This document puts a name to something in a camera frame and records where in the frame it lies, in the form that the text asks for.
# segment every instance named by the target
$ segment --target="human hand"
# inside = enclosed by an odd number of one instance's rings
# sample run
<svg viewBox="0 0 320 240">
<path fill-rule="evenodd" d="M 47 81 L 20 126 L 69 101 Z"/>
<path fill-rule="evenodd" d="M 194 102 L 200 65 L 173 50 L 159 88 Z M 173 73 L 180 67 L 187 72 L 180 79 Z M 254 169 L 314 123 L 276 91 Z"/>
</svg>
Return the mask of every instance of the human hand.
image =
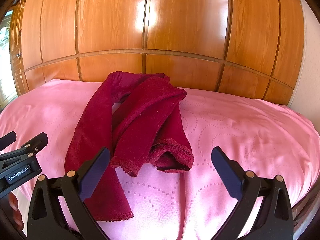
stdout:
<svg viewBox="0 0 320 240">
<path fill-rule="evenodd" d="M 13 220 L 15 222 L 14 227 L 17 230 L 23 230 L 24 224 L 22 221 L 21 212 L 18 209 L 18 199 L 12 192 L 10 192 L 8 194 L 8 200 L 9 200 L 9 205 L 12 208 L 12 214 L 13 214 L 12 216 L 13 216 Z"/>
</svg>

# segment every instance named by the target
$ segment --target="wood panel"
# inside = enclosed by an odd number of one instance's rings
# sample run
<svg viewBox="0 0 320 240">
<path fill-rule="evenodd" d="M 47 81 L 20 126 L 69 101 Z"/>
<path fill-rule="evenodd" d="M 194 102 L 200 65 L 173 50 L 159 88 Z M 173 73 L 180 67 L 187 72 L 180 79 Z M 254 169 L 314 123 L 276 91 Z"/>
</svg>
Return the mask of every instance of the wood panel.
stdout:
<svg viewBox="0 0 320 240">
<path fill-rule="evenodd" d="M 9 32 L 9 48 L 10 48 L 10 63 L 11 71 L 16 87 L 17 95 L 23 95 L 29 91 L 26 77 L 23 73 L 24 65 L 22 60 L 20 30 L 22 28 L 24 16 L 24 8 L 18 3 L 12 12 L 10 32 Z"/>
<path fill-rule="evenodd" d="M 79 0 L 79 52 L 142 48 L 145 0 Z"/>
<path fill-rule="evenodd" d="M 75 13 L 76 0 L 43 1 L 40 28 L 43 62 L 76 53 Z"/>
<path fill-rule="evenodd" d="M 269 79 L 241 68 L 225 65 L 219 87 L 220 93 L 262 99 Z"/>
<path fill-rule="evenodd" d="M 25 69 L 42 63 L 40 48 L 40 16 L 42 2 L 43 0 L 27 0 L 24 7 L 21 47 Z"/>
<path fill-rule="evenodd" d="M 214 91 L 220 63 L 180 56 L 147 54 L 146 73 L 165 73 L 176 87 Z"/>
<path fill-rule="evenodd" d="M 103 82 L 114 71 L 141 73 L 142 54 L 102 54 L 79 61 L 83 81 Z"/>
<path fill-rule="evenodd" d="M 287 105 L 292 93 L 293 88 L 271 81 L 264 100 L 279 105 Z"/>
<path fill-rule="evenodd" d="M 223 58 L 229 0 L 151 0 L 148 49 Z"/>
<path fill-rule="evenodd" d="M 233 0 L 228 61 L 270 75 L 278 36 L 278 0 Z"/>
<path fill-rule="evenodd" d="M 295 87 L 302 61 L 304 23 L 300 0 L 280 0 L 281 33 L 273 77 Z"/>
<path fill-rule="evenodd" d="M 69 59 L 52 63 L 43 67 L 45 82 L 52 79 L 80 80 L 77 67 L 77 59 Z"/>
<path fill-rule="evenodd" d="M 45 84 L 42 67 L 28 70 L 25 72 L 25 75 L 30 91 Z"/>
</svg>

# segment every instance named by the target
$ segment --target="white wall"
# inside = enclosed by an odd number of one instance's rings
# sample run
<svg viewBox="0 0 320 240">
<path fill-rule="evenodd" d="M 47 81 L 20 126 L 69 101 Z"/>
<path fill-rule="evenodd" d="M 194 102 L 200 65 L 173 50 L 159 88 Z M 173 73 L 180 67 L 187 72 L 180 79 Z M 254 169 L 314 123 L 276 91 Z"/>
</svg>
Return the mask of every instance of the white wall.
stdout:
<svg viewBox="0 0 320 240">
<path fill-rule="evenodd" d="M 304 15 L 304 51 L 299 78 L 288 104 L 308 118 L 320 132 L 320 23 L 305 0 L 301 0 Z"/>
</svg>

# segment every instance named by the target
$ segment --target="red garment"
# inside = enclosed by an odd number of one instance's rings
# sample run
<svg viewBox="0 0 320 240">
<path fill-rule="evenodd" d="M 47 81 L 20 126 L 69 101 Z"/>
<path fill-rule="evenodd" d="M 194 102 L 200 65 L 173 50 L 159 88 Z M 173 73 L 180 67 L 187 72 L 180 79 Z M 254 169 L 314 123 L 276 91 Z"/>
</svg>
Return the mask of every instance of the red garment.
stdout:
<svg viewBox="0 0 320 240">
<path fill-rule="evenodd" d="M 113 152 L 110 165 L 85 203 L 97 221 L 133 217 L 114 167 L 137 176 L 143 163 L 165 172 L 191 169 L 193 155 L 184 134 L 179 102 L 183 89 L 160 74 L 111 73 L 88 102 L 65 159 L 77 170 L 101 147 Z M 114 103 L 123 102 L 112 115 Z"/>
</svg>

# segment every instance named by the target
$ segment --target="pink bed sheet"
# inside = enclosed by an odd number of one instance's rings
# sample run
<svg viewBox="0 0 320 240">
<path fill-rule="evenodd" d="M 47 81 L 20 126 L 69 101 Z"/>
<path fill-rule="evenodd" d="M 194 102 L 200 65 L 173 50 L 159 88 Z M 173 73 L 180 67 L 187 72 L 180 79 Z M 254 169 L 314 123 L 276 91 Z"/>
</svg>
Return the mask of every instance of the pink bed sheet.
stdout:
<svg viewBox="0 0 320 240">
<path fill-rule="evenodd" d="M 37 155 L 43 173 L 49 178 L 63 176 L 74 129 L 99 86 L 52 80 L 14 100 L 0 115 L 0 136 L 14 130 L 17 141 L 2 153 L 44 131 L 49 143 Z M 134 218 L 99 222 L 111 239 L 211 239 L 236 204 L 212 166 L 210 154 L 215 146 L 258 176 L 281 174 L 292 206 L 316 181 L 320 138 L 309 120 L 286 106 L 263 100 L 186 91 L 180 111 L 195 156 L 193 168 L 184 174 L 169 174 L 144 164 L 136 178 L 117 169 Z M 35 182 L 36 178 L 20 188 L 29 199 Z M 76 228 L 64 199 L 60 202 L 68 223 Z M 251 228 L 260 202 L 241 235 Z"/>
</svg>

